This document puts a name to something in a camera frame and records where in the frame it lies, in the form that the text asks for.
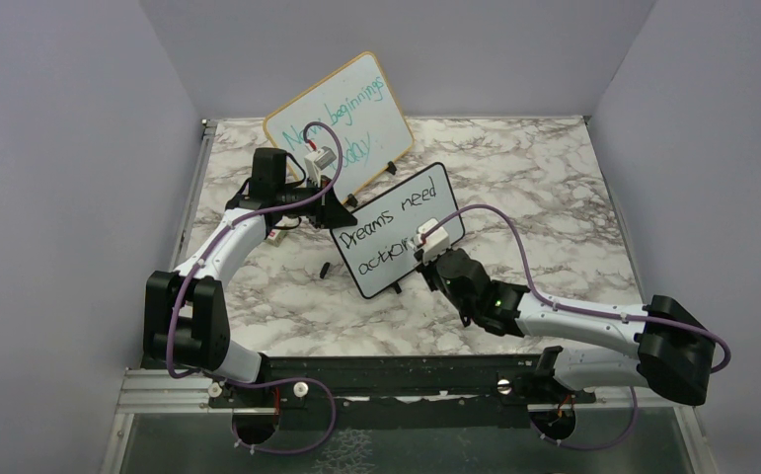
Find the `black framed whiteboard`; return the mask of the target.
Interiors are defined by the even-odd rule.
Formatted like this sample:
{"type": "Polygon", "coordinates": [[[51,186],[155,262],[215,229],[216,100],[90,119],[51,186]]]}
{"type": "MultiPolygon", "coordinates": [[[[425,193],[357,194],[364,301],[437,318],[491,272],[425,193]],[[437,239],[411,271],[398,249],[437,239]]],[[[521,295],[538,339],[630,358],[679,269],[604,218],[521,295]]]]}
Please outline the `black framed whiteboard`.
{"type": "Polygon", "coordinates": [[[359,294],[370,299],[413,272],[418,228],[457,209],[449,174],[440,162],[357,209],[357,224],[335,229],[331,236],[359,294]]]}

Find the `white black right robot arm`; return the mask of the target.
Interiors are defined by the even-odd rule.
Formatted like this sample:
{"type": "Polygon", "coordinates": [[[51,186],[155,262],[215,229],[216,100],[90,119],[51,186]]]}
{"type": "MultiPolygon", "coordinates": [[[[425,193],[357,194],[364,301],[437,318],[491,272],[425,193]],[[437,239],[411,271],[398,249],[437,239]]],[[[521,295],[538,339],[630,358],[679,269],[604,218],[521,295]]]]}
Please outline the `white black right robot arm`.
{"type": "Polygon", "coordinates": [[[417,271],[443,294],[464,326],[496,336],[577,341],[580,350],[552,350],[531,375],[533,393],[554,402],[588,387],[646,387],[675,403],[706,402],[716,341],[675,299],[604,306],[539,296],[528,286],[492,279],[462,249],[450,249],[417,271]]]}

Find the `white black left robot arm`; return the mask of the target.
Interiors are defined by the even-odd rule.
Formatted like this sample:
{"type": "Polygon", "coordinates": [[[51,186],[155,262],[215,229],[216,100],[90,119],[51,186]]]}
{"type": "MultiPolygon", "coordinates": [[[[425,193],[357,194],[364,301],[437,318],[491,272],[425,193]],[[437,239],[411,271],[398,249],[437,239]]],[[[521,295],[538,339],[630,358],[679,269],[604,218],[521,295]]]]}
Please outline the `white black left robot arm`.
{"type": "Polygon", "coordinates": [[[284,217],[323,229],[356,223],[323,173],[337,153],[329,147],[310,151],[306,178],[298,183],[286,180],[291,157],[278,148],[256,149],[252,175],[227,201],[217,229],[172,271],[156,271],[146,281],[145,354],[164,361],[174,377],[201,370],[235,380],[235,393],[252,406],[267,400],[272,381],[262,372],[264,355],[231,339],[225,284],[284,217]]]}

